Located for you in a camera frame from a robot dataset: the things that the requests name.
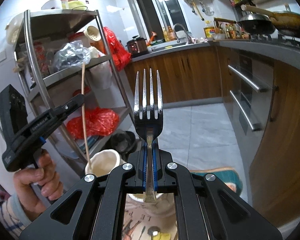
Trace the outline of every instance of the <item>fork tine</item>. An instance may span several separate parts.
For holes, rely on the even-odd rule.
[[[139,110],[139,71],[137,72],[137,78],[136,78],[136,88],[134,90],[134,120],[140,119],[140,110]]]
[[[154,119],[154,95],[152,82],[152,69],[150,69],[150,119]]]
[[[146,69],[143,69],[142,119],[147,118]]]
[[[158,119],[159,119],[159,117],[161,117],[163,114],[162,92],[161,92],[159,70],[157,70],[157,91],[158,91]]]

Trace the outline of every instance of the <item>fork handle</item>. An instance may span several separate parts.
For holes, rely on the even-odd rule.
[[[147,131],[147,158],[146,158],[146,193],[143,201],[146,203],[157,202],[154,191],[154,174],[153,174],[153,131]]]

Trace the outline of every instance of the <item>gray countertop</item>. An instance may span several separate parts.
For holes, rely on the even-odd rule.
[[[197,43],[197,44],[189,44],[183,45],[179,47],[173,47],[171,49],[164,49],[156,52],[151,52],[149,54],[133,58],[131,61],[136,62],[139,60],[164,55],[171,52],[177,52],[187,49],[195,49],[202,48],[208,46],[221,46],[232,49],[242,49],[245,51],[250,51],[254,53],[258,53],[273,59],[280,60],[289,65],[294,66],[295,68],[300,70],[300,49],[289,47],[280,44],[271,44],[269,42],[262,41],[250,41],[250,40],[229,40],[229,41],[214,41],[214,42],[206,42],[206,43]]]

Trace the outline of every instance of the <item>strainer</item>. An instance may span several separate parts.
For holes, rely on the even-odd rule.
[[[88,26],[84,30],[84,35],[86,35],[89,38],[90,43],[101,40],[100,32],[95,26]]]

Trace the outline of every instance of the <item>metal fork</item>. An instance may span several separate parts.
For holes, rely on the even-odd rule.
[[[161,134],[163,128],[162,92],[159,71],[157,70],[158,115],[154,115],[154,92],[152,69],[150,69],[150,118],[147,117],[146,70],[143,70],[142,115],[139,110],[139,72],[137,72],[136,89],[134,94],[134,123],[138,135],[147,142],[146,152],[146,194],[143,201],[157,201],[154,191],[154,160],[152,143]]]

